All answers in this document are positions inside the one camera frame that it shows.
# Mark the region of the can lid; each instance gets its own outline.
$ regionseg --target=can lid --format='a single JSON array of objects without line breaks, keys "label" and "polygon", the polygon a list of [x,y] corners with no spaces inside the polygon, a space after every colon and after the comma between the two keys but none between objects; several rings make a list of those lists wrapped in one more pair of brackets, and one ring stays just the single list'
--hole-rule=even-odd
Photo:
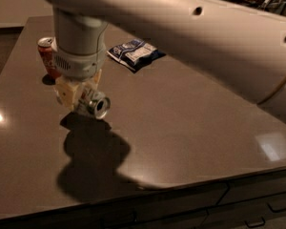
[{"label": "can lid", "polygon": [[52,41],[54,40],[53,37],[43,37],[39,39],[38,46],[42,48],[47,48],[51,46]]}]

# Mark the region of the gray desk surface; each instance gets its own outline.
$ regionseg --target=gray desk surface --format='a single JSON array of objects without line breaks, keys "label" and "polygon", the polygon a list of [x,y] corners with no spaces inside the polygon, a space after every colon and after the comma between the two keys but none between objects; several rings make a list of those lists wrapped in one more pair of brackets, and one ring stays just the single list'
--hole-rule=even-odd
[{"label": "gray desk surface", "polygon": [[52,34],[30,18],[0,76],[0,219],[286,167],[285,124],[168,55],[136,74],[108,58],[105,121],[68,114],[42,82]]}]

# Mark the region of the floor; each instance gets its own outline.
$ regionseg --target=floor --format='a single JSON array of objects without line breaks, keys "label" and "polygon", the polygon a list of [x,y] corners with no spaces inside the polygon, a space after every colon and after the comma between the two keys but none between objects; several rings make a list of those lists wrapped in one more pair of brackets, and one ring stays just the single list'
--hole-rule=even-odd
[{"label": "floor", "polygon": [[[2,72],[10,53],[18,39],[21,28],[0,29],[0,73]],[[235,229],[246,229],[247,226],[236,227]],[[286,217],[266,221],[264,229],[286,229]]]}]

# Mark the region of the can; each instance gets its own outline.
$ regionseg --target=can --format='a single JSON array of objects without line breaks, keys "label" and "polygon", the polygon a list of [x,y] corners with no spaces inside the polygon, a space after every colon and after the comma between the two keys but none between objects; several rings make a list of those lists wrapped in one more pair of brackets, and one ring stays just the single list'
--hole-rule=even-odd
[{"label": "can", "polygon": [[39,54],[47,70],[47,73],[54,80],[59,77],[61,73],[56,70],[52,60],[51,43],[53,40],[53,37],[43,37],[38,40],[37,45]]}]

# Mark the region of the cabinet handle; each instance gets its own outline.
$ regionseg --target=cabinet handle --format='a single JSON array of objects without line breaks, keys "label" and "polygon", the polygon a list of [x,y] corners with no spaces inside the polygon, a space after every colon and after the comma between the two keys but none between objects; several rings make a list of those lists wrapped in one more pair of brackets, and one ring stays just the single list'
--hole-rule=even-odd
[{"label": "cabinet handle", "polygon": [[286,208],[275,210],[269,203],[267,203],[267,205],[268,205],[269,209],[270,209],[273,213],[281,213],[281,212],[285,212],[285,211],[286,211]]},{"label": "cabinet handle", "polygon": [[101,219],[101,228],[102,229],[113,229],[113,228],[120,228],[120,227],[127,227],[131,226],[137,222],[137,214],[135,211],[132,211],[131,214],[132,218],[127,222],[117,222],[114,221],[106,222],[104,219]]},{"label": "cabinet handle", "polygon": [[265,225],[266,224],[266,220],[265,220],[265,218],[261,218],[261,222],[260,223],[253,224],[253,225],[250,225],[250,223],[248,223],[247,220],[245,220],[245,224],[246,224],[246,226],[248,228],[256,228],[256,227]]}]

